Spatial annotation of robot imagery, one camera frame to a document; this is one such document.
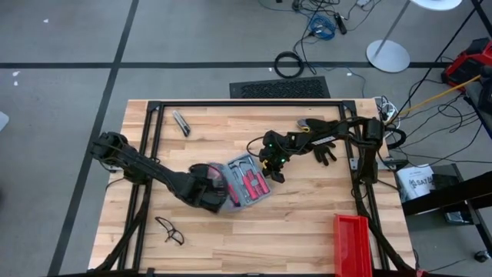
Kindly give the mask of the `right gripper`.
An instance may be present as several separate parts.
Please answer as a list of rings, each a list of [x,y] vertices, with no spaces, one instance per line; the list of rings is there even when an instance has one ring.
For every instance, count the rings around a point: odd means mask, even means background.
[[[278,172],[281,169],[280,165],[288,162],[296,152],[292,148],[293,141],[290,137],[280,135],[272,130],[264,134],[262,144],[264,147],[259,152],[259,159],[263,172],[270,172],[271,165],[273,170]]]

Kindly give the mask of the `red handled screwdriver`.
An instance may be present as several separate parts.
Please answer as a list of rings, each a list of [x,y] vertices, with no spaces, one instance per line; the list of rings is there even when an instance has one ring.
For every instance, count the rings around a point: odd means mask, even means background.
[[[253,180],[257,183],[256,188],[261,195],[266,195],[270,192],[270,189],[268,188],[268,185],[260,172],[251,171],[251,176]]]

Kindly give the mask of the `grey plastic tool case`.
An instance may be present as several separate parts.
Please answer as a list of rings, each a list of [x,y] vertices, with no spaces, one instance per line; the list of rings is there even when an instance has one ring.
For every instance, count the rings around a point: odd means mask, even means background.
[[[244,183],[242,181],[242,177],[238,169],[232,164],[235,160],[240,160],[241,161],[241,169],[243,173],[248,177],[250,180],[253,189],[258,195],[258,198],[256,200],[252,200],[248,194],[248,191],[246,190]],[[248,206],[254,205],[258,203],[259,201],[266,199],[268,196],[271,195],[271,188],[269,184],[266,181],[266,178],[264,177],[263,173],[258,169],[256,162],[253,160],[253,157],[250,154],[243,154],[238,156],[235,159],[232,159],[231,161],[225,163],[225,164],[220,164],[220,163],[209,163],[209,164],[196,164],[196,165],[213,165],[219,168],[224,177],[227,179],[227,188],[228,184],[231,184],[234,186],[234,190],[237,193],[241,205],[239,207],[234,206],[234,203],[231,200],[231,197],[228,193],[228,197],[226,202],[223,204],[221,210],[219,213],[226,213],[226,212],[239,212],[242,209],[245,209]],[[262,177],[266,181],[268,188],[270,189],[270,192],[266,195],[261,195],[256,188],[257,183],[253,180],[251,176],[251,171],[257,171],[262,174]]]

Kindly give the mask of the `black safety glasses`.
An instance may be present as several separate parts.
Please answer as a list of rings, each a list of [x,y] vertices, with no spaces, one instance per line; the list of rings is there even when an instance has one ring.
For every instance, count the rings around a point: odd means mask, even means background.
[[[166,242],[174,241],[179,246],[182,246],[185,243],[185,238],[182,233],[178,231],[169,220],[161,216],[156,216],[155,221],[166,231]]]

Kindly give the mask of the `black work glove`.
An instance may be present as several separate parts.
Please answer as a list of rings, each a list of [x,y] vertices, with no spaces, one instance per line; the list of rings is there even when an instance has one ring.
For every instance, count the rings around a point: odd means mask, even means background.
[[[333,142],[329,142],[323,145],[315,145],[313,147],[314,157],[318,162],[322,163],[324,166],[329,166],[330,162],[328,160],[328,157],[330,157],[330,159],[333,160],[334,162],[337,161],[337,158],[331,151],[335,147],[336,145]]]
[[[303,132],[328,132],[333,129],[339,123],[338,120],[334,121],[324,121],[316,118],[303,118],[297,121],[298,127]]]

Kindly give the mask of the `grey utility knife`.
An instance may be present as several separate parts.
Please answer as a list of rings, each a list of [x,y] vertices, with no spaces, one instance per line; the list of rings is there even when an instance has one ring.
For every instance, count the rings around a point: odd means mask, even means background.
[[[183,116],[181,115],[181,113],[178,110],[174,110],[172,112],[172,115],[173,115],[175,121],[180,126],[184,136],[188,137],[191,133],[190,125],[185,121],[185,119],[183,118]]]

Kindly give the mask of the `black floor vent grille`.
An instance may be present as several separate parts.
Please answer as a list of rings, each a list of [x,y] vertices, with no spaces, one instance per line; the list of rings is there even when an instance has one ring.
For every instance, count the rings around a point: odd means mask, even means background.
[[[325,77],[275,79],[229,84],[231,98],[330,98]]]

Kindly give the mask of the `red plastic bin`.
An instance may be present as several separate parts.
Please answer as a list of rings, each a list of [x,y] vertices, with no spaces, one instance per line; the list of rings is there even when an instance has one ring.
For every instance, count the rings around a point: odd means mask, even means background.
[[[336,277],[373,277],[368,220],[359,215],[334,218],[334,270]]]

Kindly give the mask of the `white printed bag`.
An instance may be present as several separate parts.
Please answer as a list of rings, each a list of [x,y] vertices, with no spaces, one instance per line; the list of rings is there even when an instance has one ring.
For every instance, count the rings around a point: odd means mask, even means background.
[[[434,171],[428,165],[418,165],[397,171],[403,201],[419,198],[435,189]]]

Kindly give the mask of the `black power strip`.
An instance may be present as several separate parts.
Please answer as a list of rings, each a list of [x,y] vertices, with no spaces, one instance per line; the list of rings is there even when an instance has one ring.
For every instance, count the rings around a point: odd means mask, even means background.
[[[347,34],[347,29],[346,29],[346,26],[344,24],[345,17],[343,17],[340,13],[336,12],[334,14],[334,19],[335,19],[335,21],[337,23],[337,27],[339,28],[340,33],[342,35],[346,35]]]

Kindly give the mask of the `white floor lamp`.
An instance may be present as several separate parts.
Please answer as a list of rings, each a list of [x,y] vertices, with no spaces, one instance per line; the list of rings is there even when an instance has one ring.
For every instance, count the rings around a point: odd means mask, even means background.
[[[407,69],[411,62],[411,57],[405,47],[391,41],[390,36],[394,32],[399,21],[404,16],[411,3],[433,12],[445,12],[455,9],[463,0],[405,0],[404,5],[397,17],[391,24],[385,36],[373,41],[366,48],[366,58],[372,66],[382,72],[398,73]]]

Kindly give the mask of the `thin black pole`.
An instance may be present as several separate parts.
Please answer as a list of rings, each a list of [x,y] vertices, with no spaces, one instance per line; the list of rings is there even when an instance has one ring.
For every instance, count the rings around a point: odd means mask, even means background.
[[[456,37],[459,35],[459,33],[464,28],[464,26],[471,19],[471,17],[475,13],[477,13],[477,12],[480,13],[480,12],[483,11],[483,9],[481,7],[481,4],[482,4],[482,2],[484,0],[470,0],[470,1],[472,2],[472,5],[473,5],[473,8],[472,8],[471,12],[463,20],[463,22],[461,23],[461,25],[458,27],[458,29],[456,30],[456,32],[451,36],[450,40],[444,46],[444,48],[440,51],[440,53],[437,55],[437,57],[435,58],[435,60],[433,62],[429,62],[428,63],[426,73],[424,74],[424,76],[422,77],[422,79],[420,81],[418,81],[415,85],[411,86],[410,94],[408,95],[406,102],[402,105],[402,107],[400,108],[400,110],[399,110],[398,113],[394,114],[392,117],[389,118],[388,124],[392,124],[394,121],[396,121],[400,117],[400,114],[402,114],[402,113],[408,113],[408,110],[404,110],[404,108],[406,106],[408,108],[411,108],[411,99],[413,98],[413,96],[415,95],[415,93],[417,92],[417,90],[421,87],[421,85],[424,82],[424,80],[426,79],[426,77],[429,76],[429,74],[431,73],[431,71],[434,68],[437,68],[439,65],[443,65],[443,62],[440,62],[441,56],[447,51],[447,49],[450,47],[450,45],[454,42],[454,40],[456,39]]]

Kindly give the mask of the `red black machine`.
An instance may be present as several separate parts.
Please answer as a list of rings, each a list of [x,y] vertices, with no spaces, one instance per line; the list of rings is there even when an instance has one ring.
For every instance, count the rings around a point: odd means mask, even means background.
[[[456,59],[441,73],[443,83],[452,87],[480,75],[492,77],[492,40],[474,39]]]

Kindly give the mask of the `black aluminium table frame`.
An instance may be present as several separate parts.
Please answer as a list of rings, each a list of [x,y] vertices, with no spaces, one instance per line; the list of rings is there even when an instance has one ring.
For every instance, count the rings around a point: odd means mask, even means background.
[[[190,125],[185,137],[172,112]],[[372,118],[371,99],[349,100],[131,100],[118,131],[129,143],[162,165],[184,171],[200,162],[228,162],[261,147],[267,131],[285,133],[300,118],[334,120]],[[313,155],[293,157],[284,167],[285,182],[273,184],[271,195],[240,212],[215,215],[176,199],[159,182],[132,185],[121,174],[111,176],[89,265],[100,266],[121,238],[128,219],[147,214],[131,237],[121,261],[123,269],[162,274],[269,274],[334,272],[334,217],[355,215],[349,159],[357,149],[339,142],[337,161],[329,166]],[[169,220],[184,244],[166,242],[156,216]]]

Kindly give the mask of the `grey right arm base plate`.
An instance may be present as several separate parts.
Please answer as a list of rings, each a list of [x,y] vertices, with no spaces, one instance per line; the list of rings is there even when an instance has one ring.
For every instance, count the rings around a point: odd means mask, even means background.
[[[350,167],[352,170],[357,170],[358,169],[358,158],[350,158]],[[409,164],[408,160],[405,159],[394,159],[391,157],[388,157],[384,159],[383,161],[377,160],[377,168],[379,170],[388,170],[388,171],[399,171],[400,169],[404,168]]]

